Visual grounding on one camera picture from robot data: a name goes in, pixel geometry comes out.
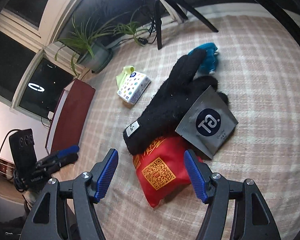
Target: metal screw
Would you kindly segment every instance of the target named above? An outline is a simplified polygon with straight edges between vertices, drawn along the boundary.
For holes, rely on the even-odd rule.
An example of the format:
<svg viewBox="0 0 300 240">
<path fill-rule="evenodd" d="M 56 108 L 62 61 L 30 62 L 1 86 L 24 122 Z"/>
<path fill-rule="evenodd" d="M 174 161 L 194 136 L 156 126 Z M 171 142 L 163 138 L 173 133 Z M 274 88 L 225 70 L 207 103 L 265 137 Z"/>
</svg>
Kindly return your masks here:
<svg viewBox="0 0 300 240">
<path fill-rule="evenodd" d="M 81 174 L 81 177 L 83 177 L 84 179 L 90 177 L 90 172 L 85 171 L 84 173 Z"/>
<path fill-rule="evenodd" d="M 52 178 L 52 179 L 49 179 L 48 180 L 48 183 L 49 184 L 55 184 L 57 182 L 57 179 L 56 178 Z"/>
<path fill-rule="evenodd" d="M 253 185 L 253 184 L 254 184 L 254 181 L 253 181 L 253 179 L 246 179 L 246 183 L 247 183 L 248 185 Z"/>
<path fill-rule="evenodd" d="M 217 173 L 217 172 L 212 173 L 211 176 L 212 176 L 214 179 L 220 179 L 220 178 L 221 178 L 221 175 L 220 175 L 219 173 Z"/>
</svg>

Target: checkered blanket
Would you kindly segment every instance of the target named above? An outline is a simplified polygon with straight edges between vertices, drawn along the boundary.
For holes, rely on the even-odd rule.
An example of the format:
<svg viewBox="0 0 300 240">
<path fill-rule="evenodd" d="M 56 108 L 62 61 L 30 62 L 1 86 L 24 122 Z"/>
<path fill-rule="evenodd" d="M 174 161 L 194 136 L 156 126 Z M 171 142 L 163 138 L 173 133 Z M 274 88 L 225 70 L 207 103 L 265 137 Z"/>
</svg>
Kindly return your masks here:
<svg viewBox="0 0 300 240">
<path fill-rule="evenodd" d="M 206 42 L 219 49 L 219 89 L 229 96 L 239 122 L 234 135 L 207 162 L 209 167 L 231 180 L 254 179 L 282 239 L 293 239 L 300 229 L 300 48 L 275 19 L 228 16 L 211 22 L 219 33 L 199 21 L 163 30 L 159 51 L 155 43 L 122 45 L 100 74 L 87 75 L 96 93 L 82 132 L 80 157 L 59 175 L 73 179 L 101 161 L 109 148 L 118 150 L 119 164 L 108 193 L 95 206 L 107 239 L 195 239 L 207 206 L 189 185 L 168 203 L 151 208 L 122 131 L 140 116 L 177 59 Z M 135 106 L 116 94 L 115 77 L 125 65 L 152 81 Z M 230 201 L 223 239 L 229 239 L 233 212 Z"/>
</svg>

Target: white wall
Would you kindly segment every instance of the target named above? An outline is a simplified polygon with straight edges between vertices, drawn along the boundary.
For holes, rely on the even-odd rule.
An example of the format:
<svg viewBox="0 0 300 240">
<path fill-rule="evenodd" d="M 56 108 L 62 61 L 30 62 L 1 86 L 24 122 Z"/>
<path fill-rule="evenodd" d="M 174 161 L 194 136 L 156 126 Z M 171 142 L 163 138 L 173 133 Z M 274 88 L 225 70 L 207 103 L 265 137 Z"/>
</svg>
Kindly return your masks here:
<svg viewBox="0 0 300 240">
<path fill-rule="evenodd" d="M 47 156 L 45 149 L 48 128 L 43 126 L 40 121 L 28 117 L 20 112 L 11 112 L 10 107 L 0 102 L 0 146 L 7 132 L 12 129 L 29 129 L 33 131 L 34 150 L 37 160 Z M 9 138 L 6 139 L 0 158 L 14 163 L 9 146 Z"/>
</svg>

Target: white tissue box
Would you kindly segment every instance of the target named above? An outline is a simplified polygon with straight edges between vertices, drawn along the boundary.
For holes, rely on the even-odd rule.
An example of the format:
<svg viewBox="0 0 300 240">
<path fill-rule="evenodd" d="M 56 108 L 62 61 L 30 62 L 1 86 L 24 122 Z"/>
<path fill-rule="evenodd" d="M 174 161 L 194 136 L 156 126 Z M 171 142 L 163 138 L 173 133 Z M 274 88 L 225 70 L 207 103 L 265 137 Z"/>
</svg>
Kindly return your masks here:
<svg viewBox="0 0 300 240">
<path fill-rule="evenodd" d="M 134 105 L 150 83 L 147 75 L 134 71 L 124 81 L 117 94 L 124 101 Z"/>
</svg>

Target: spider plant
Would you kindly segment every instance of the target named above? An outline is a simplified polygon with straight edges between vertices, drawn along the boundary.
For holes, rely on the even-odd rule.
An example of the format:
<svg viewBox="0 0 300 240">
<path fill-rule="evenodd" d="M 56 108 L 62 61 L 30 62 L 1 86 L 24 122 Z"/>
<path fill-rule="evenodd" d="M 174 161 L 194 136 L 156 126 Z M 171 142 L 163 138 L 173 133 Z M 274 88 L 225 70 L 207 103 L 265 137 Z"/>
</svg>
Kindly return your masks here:
<svg viewBox="0 0 300 240">
<path fill-rule="evenodd" d="M 137 32 L 141 32 L 141 31 L 147 31 L 148 29 L 137 29 L 140 26 L 139 22 L 135 22 L 132 21 L 135 13 L 139 10 L 140 8 L 136 9 L 130 19 L 130 22 L 128 24 L 123 24 L 123 23 L 118 23 L 117 26 L 114 28 L 113 30 L 113 35 L 117 35 L 117 34 L 127 34 L 127 35 L 132 35 L 134 41 L 136 42 L 136 44 L 142 46 L 142 44 L 138 41 L 138 33 Z"/>
<path fill-rule="evenodd" d="M 76 52 L 72 54 L 71 57 L 71 68 L 75 75 L 78 76 L 77 72 L 75 71 L 75 64 L 74 64 L 74 57 L 76 55 L 84 55 L 87 51 L 91 54 L 91 57 L 94 58 L 94 54 L 92 52 L 92 44 L 96 39 L 102 36 L 113 34 L 114 26 L 110 25 L 113 20 L 115 20 L 117 17 L 121 15 L 118 15 L 116 17 L 111 18 L 106 23 L 104 23 L 100 28 L 94 31 L 96 25 L 98 24 L 99 19 L 93 24 L 91 21 L 91 16 L 87 20 L 86 23 L 84 21 L 81 22 L 80 26 L 78 27 L 76 25 L 74 14 L 72 15 L 72 25 L 74 28 L 74 32 L 70 32 L 72 34 L 72 37 L 70 38 L 61 38 L 56 41 L 60 41 L 63 43 L 63 45 L 58 49 L 58 51 L 55 54 L 55 60 L 57 60 L 58 52 L 65 46 L 71 47 L 72 49 L 75 49 Z"/>
</svg>

